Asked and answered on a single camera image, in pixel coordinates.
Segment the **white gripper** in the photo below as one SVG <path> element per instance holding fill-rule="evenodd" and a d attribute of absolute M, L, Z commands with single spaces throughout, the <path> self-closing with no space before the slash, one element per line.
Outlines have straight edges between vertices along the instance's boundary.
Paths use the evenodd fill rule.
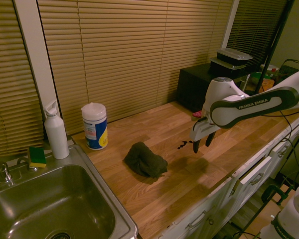
<path fill-rule="evenodd" d="M 214 139 L 217 131 L 217 125 L 208 119 L 203 117 L 199 119 L 190 132 L 190 138 L 193 140 L 193 151 L 197 153 L 199 150 L 200 140 L 208 136 L 205 146 L 209 146 Z"/>

